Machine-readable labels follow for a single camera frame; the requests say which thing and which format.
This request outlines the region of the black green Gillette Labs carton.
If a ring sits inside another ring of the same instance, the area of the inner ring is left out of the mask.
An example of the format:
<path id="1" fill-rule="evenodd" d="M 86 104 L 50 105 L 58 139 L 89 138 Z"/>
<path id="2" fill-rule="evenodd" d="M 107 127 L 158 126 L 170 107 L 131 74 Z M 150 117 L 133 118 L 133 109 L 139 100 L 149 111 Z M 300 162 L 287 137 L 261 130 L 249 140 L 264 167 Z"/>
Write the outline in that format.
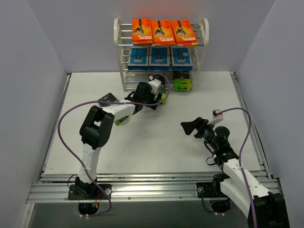
<path id="1" fill-rule="evenodd" d="M 154 101 L 155 102 L 162 101 L 161 104 L 165 105 L 166 101 L 163 101 L 165 97 L 166 97 L 165 84 L 161 84 L 161 86 L 159 87 L 159 90 L 158 90 L 157 94 L 154 97 Z"/>

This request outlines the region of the Harry's blade cartridge pack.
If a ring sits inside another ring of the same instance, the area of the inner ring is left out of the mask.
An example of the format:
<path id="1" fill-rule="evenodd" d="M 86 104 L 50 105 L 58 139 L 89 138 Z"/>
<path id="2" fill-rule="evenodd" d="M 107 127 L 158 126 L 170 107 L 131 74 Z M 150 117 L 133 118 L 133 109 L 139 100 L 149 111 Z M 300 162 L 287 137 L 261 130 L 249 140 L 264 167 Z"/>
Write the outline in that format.
<path id="1" fill-rule="evenodd" d="M 169 47 L 149 48 L 149 69 L 153 71 L 169 71 L 170 49 Z"/>

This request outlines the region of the grey Harry's box blue razor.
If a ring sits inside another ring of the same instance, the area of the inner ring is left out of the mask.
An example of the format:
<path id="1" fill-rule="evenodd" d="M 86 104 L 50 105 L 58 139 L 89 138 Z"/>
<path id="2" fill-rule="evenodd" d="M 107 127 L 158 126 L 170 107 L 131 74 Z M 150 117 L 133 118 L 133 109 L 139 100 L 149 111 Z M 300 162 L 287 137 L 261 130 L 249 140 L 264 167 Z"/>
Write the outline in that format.
<path id="1" fill-rule="evenodd" d="M 191 71 L 193 68 L 190 49 L 188 47 L 171 48 L 172 71 Z"/>

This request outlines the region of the small orange Gillette razor box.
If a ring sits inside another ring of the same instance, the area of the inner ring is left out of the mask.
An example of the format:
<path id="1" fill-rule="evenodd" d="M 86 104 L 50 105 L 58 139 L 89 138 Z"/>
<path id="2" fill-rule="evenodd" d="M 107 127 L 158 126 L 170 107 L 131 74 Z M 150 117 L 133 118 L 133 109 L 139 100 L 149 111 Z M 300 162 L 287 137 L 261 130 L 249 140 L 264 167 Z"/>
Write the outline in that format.
<path id="1" fill-rule="evenodd" d="M 150 18 L 132 19 L 132 43 L 136 45 L 150 45 L 153 43 Z"/>

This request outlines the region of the orange Gillette Fusion5 razor box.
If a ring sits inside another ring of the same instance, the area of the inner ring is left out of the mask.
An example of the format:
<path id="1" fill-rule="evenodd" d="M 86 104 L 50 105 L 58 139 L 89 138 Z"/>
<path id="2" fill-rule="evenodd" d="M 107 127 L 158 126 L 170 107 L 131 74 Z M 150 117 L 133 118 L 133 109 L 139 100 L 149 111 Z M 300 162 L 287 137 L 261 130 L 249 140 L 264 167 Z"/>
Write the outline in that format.
<path id="1" fill-rule="evenodd" d="M 171 20 L 171 27 L 177 46 L 195 46 L 198 44 L 196 35 L 189 20 Z"/>

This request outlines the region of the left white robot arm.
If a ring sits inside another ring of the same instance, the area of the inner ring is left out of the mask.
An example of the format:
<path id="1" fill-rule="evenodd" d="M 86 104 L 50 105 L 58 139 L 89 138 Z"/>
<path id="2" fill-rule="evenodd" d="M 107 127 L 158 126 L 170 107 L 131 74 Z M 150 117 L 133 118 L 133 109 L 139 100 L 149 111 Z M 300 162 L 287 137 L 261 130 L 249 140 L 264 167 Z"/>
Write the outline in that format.
<path id="1" fill-rule="evenodd" d="M 155 110 L 162 93 L 161 81 L 154 79 L 148 83 L 140 82 L 135 91 L 121 101 L 105 107 L 92 106 L 81 128 L 83 153 L 80 172 L 75 186 L 84 199 L 91 199 L 97 192 L 97 164 L 101 148 L 108 142 L 114 122 L 141 111 L 143 106 Z"/>

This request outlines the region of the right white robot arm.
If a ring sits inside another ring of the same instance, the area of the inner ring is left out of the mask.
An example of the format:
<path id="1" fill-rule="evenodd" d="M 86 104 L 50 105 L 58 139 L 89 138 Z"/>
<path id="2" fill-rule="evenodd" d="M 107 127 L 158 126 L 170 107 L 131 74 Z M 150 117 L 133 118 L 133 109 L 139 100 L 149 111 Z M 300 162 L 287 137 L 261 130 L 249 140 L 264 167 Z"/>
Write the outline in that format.
<path id="1" fill-rule="evenodd" d="M 221 169 L 213 177 L 212 193 L 227 196 L 246 216 L 250 228 L 288 228 L 290 226 L 285 199 L 262 185 L 241 163 L 233 151 L 224 126 L 215 127 L 207 119 L 198 117 L 182 122 L 186 135 L 196 131 L 195 138 L 203 139 L 212 149 L 215 164 Z"/>

